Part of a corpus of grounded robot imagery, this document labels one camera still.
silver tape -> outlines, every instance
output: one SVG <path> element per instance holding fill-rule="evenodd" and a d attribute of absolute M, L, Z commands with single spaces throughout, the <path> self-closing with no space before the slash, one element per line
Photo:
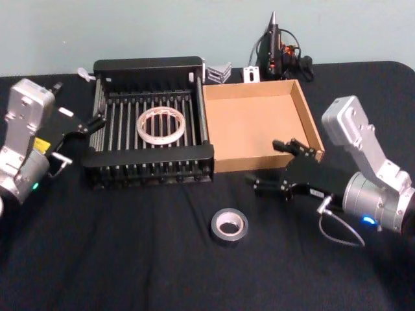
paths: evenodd
<path fill-rule="evenodd" d="M 223 225 L 231 224 L 236 227 L 232 233 L 225 232 Z M 211 232 L 219 241 L 227 244 L 238 242 L 248 232 L 248 220 L 245 215 L 237 209 L 221 209 L 212 218 Z"/>

black table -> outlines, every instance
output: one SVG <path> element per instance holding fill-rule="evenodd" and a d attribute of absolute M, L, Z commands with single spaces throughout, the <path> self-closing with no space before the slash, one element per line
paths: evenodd
<path fill-rule="evenodd" d="M 414 71 L 373 62 L 316 65 L 315 74 L 302 87 L 324 162 L 356 170 L 320 124 L 335 97 L 354 94 L 385 154 L 414 177 Z M 75 75 L 31 79 L 62 81 L 56 105 L 90 117 L 93 84 Z M 18 80 L 0 78 L 1 115 Z M 240 80 L 237 72 L 232 80 Z M 413 240 L 347 218 L 367 246 L 334 244 L 318 230 L 318 200 L 257 198 L 243 172 L 217 174 L 213 183 L 92 191 L 80 167 L 85 146 L 63 148 L 74 163 L 55 183 L 42 183 L 3 233 L 1 310 L 415 310 Z M 210 218 L 225 207 L 249 220 L 235 249 L 208 233 Z"/>

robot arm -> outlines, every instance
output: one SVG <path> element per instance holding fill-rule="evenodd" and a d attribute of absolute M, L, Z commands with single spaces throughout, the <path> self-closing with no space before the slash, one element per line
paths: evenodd
<path fill-rule="evenodd" d="M 0 195 L 23 204 L 32 188 L 46 175 L 49 160 L 54 157 L 62 162 L 61 169 L 72 160 L 57 151 L 65 139 L 73 135 L 87 137 L 105 124 L 102 114 L 84 124 L 72 112 L 56 109 L 56 93 L 22 79 L 10 90 L 5 144 L 0 150 Z M 3 201 L 0 198 L 0 214 Z"/>
<path fill-rule="evenodd" d="M 323 114 L 322 124 L 331 142 L 351 154 L 365 178 L 399 194 L 410 188 L 409 174 L 386 158 L 356 96 L 337 98 Z"/>
<path fill-rule="evenodd" d="M 274 141 L 274 149 L 294 158 L 278 182 L 254 181 L 255 190 L 277 191 L 286 200 L 297 194 L 323 200 L 318 212 L 342 211 L 397 233 L 415 233 L 415 189 L 408 173 L 388 160 L 375 136 L 375 127 L 357 97 L 337 98 L 323 114 L 324 128 L 337 146 L 354 158 L 360 172 L 347 173 L 320 164 L 312 149 L 295 140 Z"/>

brown cardboard tray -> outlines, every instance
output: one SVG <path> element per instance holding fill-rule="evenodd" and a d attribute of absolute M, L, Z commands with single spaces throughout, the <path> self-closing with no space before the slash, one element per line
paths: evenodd
<path fill-rule="evenodd" d="M 204 86 L 207 128 L 215 148 L 215 172 L 284 167 L 292 155 L 272 141 L 296 138 L 324 147 L 297 80 Z"/>

clear tape roll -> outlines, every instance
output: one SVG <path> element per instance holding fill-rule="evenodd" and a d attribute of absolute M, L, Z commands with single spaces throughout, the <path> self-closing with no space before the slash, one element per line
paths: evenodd
<path fill-rule="evenodd" d="M 153 136 L 149 135 L 144 129 L 143 126 L 147 122 L 147 120 L 151 117 L 159 115 L 167 115 L 167 117 L 174 117 L 178 123 L 179 127 L 176 131 L 167 136 Z M 156 145 L 163 145 L 163 144 L 171 144 L 177 141 L 183 134 L 186 126 L 186 121 L 184 116 L 176 109 L 170 107 L 154 107 L 143 114 L 141 114 L 137 120 L 137 132 L 138 135 L 144 140 L 146 143 L 149 144 L 156 144 Z"/>

